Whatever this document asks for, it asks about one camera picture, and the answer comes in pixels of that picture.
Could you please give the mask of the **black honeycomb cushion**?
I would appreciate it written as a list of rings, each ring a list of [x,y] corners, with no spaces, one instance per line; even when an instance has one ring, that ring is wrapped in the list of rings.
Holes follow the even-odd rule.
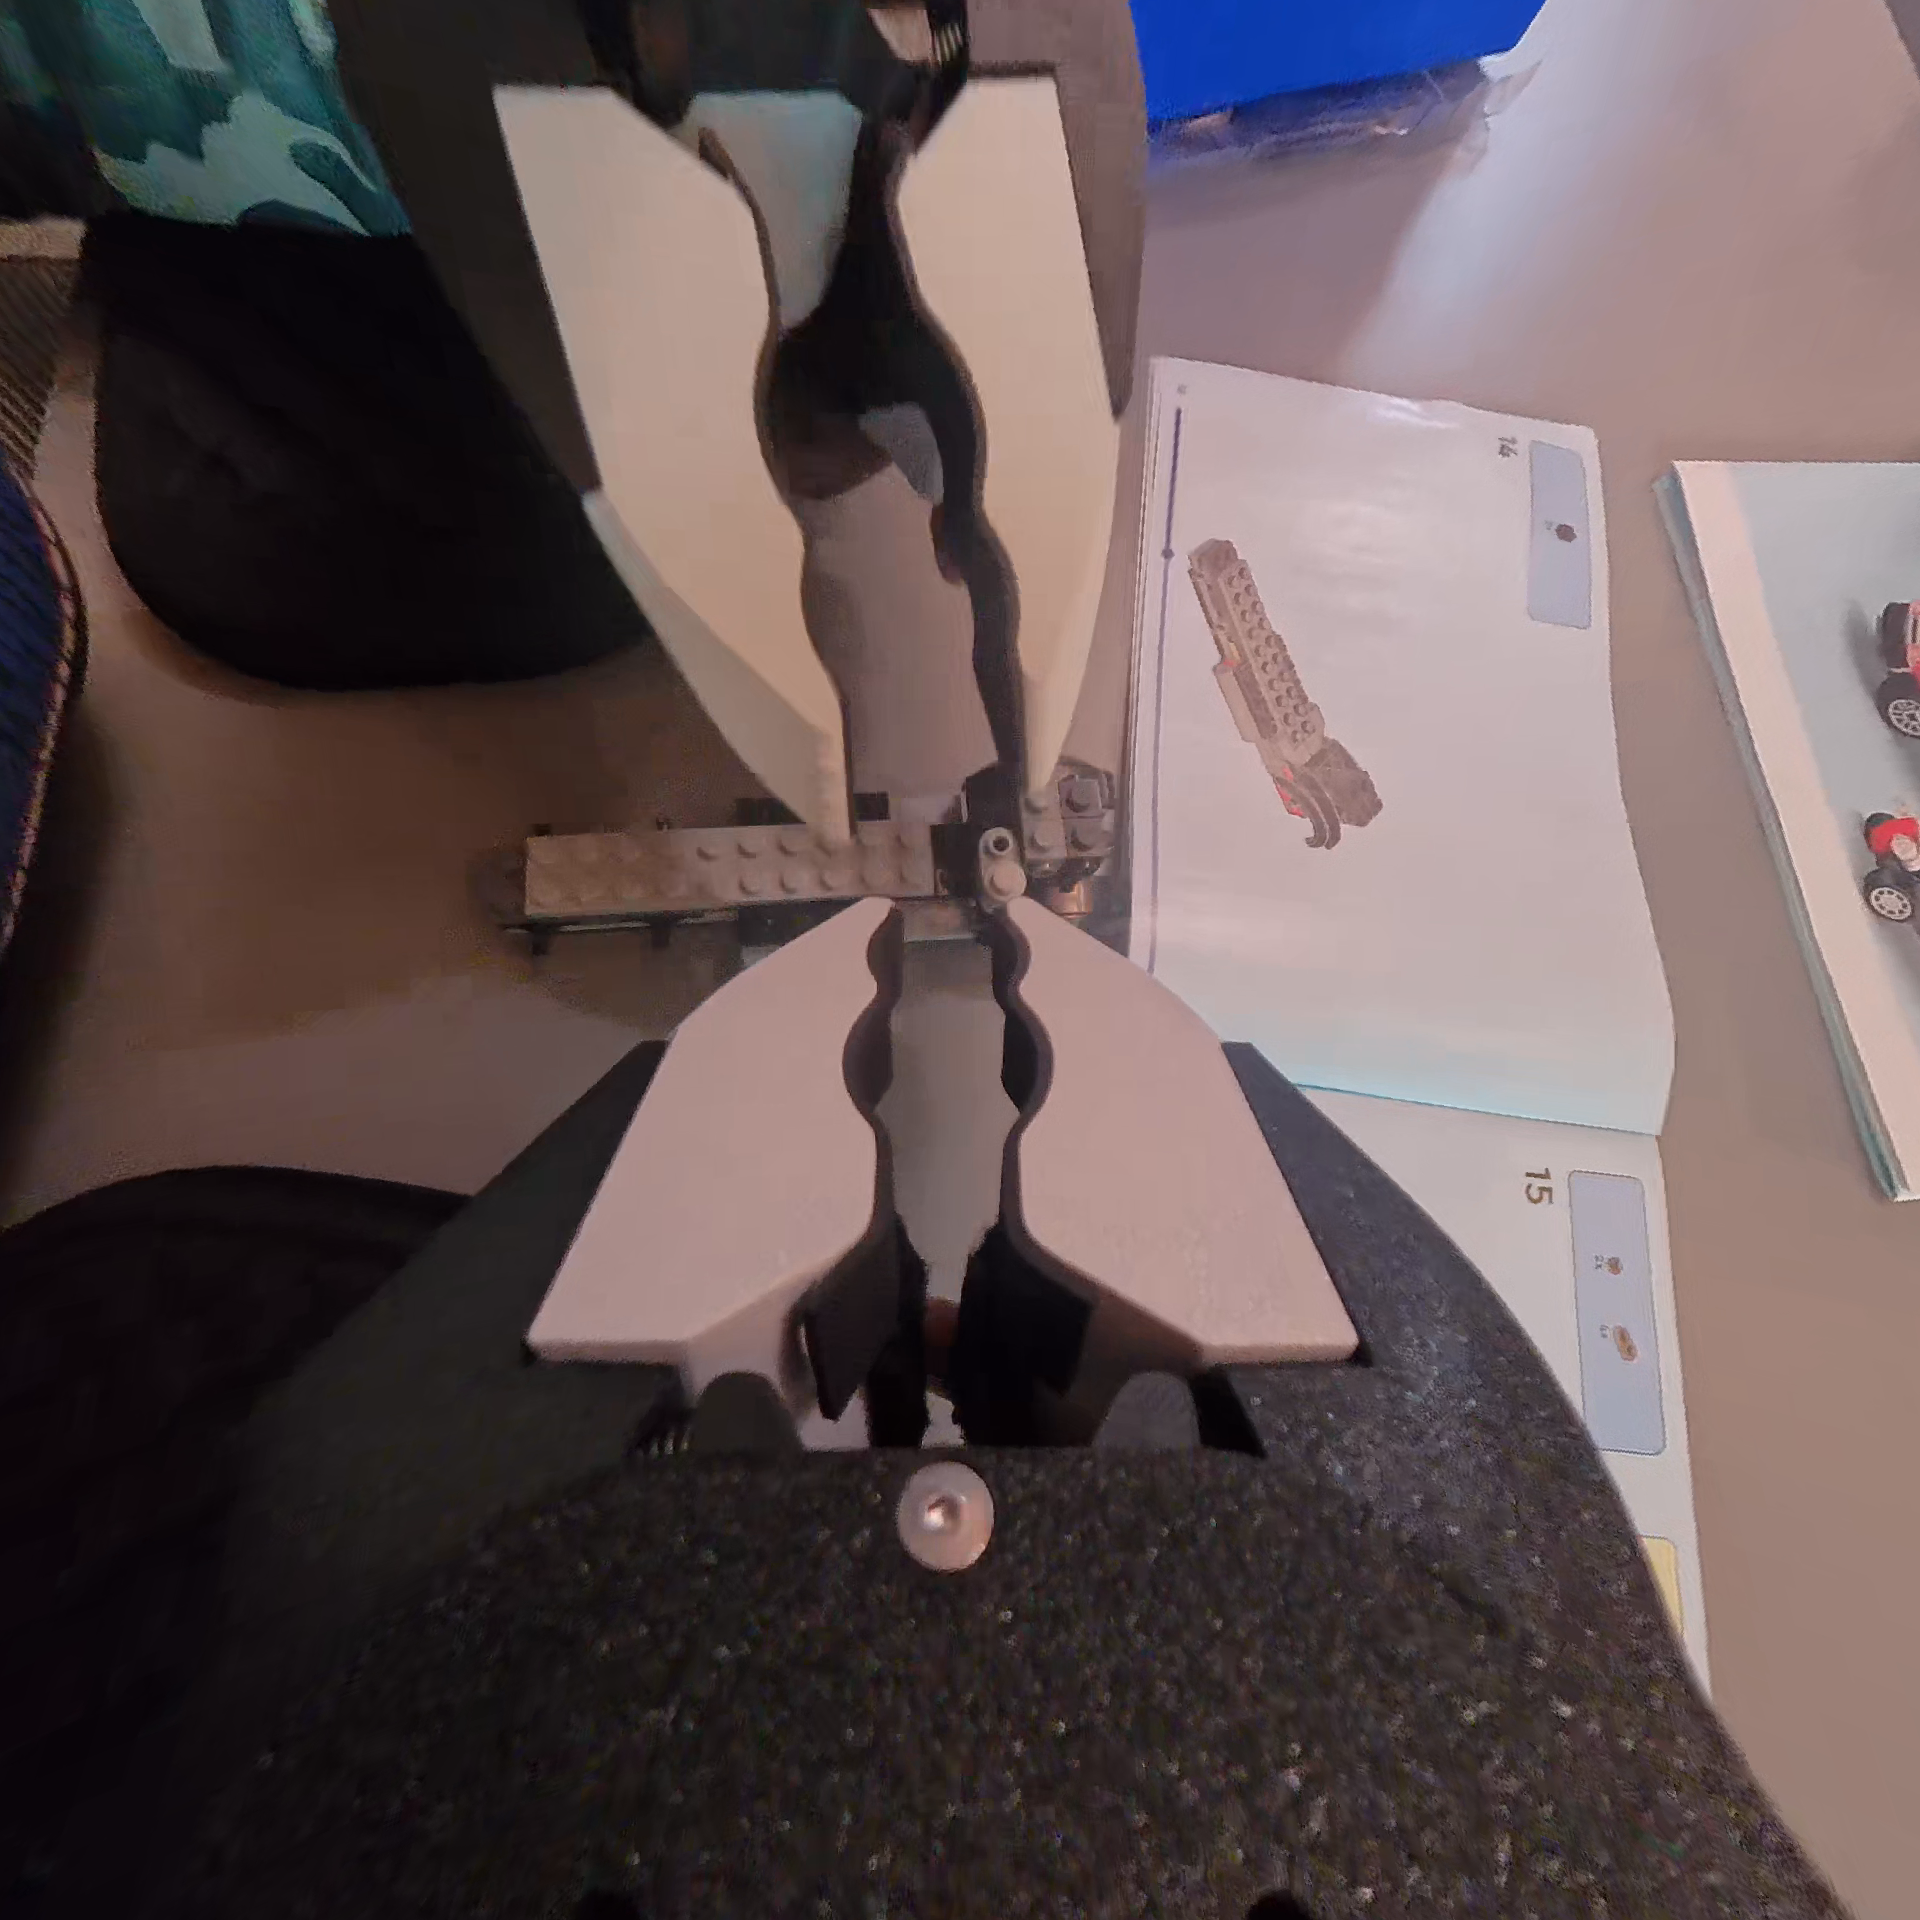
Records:
[[[415,238],[114,213],[82,289],[107,547],[194,653],[388,693],[650,640]]]

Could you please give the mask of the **closed instruction booklet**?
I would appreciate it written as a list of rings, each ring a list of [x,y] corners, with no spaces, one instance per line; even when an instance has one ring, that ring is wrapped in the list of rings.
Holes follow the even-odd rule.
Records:
[[[1916,464],[1658,481],[1790,921],[1880,1188],[1916,1197]]]

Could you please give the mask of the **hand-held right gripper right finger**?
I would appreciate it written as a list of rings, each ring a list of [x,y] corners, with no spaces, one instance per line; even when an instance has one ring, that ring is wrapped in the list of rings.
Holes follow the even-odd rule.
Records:
[[[1349,1362],[1360,1331],[1213,1025],[1033,898],[993,921],[1000,1232],[1038,1367]]]

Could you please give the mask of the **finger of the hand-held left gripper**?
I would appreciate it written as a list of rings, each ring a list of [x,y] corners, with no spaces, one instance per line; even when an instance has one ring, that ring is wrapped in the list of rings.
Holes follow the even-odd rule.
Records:
[[[1038,798],[1091,658],[1121,453],[1056,78],[967,81],[906,160],[893,223],[967,397],[973,464],[948,478],[948,523],[985,544],[990,658],[1014,683],[1000,759]]]
[[[496,84],[493,111],[585,417],[588,523],[738,759],[849,831],[842,694],[761,439],[779,309],[754,207],[607,87]]]

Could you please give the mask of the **open instruction booklet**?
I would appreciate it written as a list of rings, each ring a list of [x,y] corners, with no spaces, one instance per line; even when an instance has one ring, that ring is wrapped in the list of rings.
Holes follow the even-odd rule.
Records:
[[[1596,433],[1175,357],[1144,397],[1129,956],[1497,1286],[1711,1684]]]

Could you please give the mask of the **grey lego assembly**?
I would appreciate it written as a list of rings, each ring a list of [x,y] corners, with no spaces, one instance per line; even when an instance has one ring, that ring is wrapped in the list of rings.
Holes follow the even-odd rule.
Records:
[[[898,912],[909,942],[961,942],[993,913],[978,898],[978,838],[990,825],[1021,837],[1026,898],[1069,921],[1105,907],[1121,783],[1076,758],[1026,798],[996,769],[931,798],[857,790],[847,837],[810,829],[779,799],[742,799],[714,825],[543,825],[485,854],[478,898],[532,952],[585,934],[647,934],[665,948],[674,929],[700,923],[732,927],[744,952],[761,952],[866,898]]]

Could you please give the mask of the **person's dark trousers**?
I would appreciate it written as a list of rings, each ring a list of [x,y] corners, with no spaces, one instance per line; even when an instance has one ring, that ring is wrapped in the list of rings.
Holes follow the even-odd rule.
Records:
[[[4,1916],[141,1913],[235,1435],[464,1201],[194,1165],[4,1232]]]

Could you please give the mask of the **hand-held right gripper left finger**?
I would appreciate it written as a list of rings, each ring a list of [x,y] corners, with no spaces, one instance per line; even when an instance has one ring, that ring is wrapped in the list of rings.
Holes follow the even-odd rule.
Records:
[[[900,917],[869,898],[681,1021],[565,1248],[530,1350],[662,1367],[873,1367],[893,1331]]]

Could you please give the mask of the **blue plastic bin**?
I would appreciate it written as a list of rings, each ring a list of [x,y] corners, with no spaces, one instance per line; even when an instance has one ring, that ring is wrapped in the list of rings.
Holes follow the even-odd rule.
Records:
[[[1464,102],[1544,3],[1129,3],[1162,148],[1361,128]]]

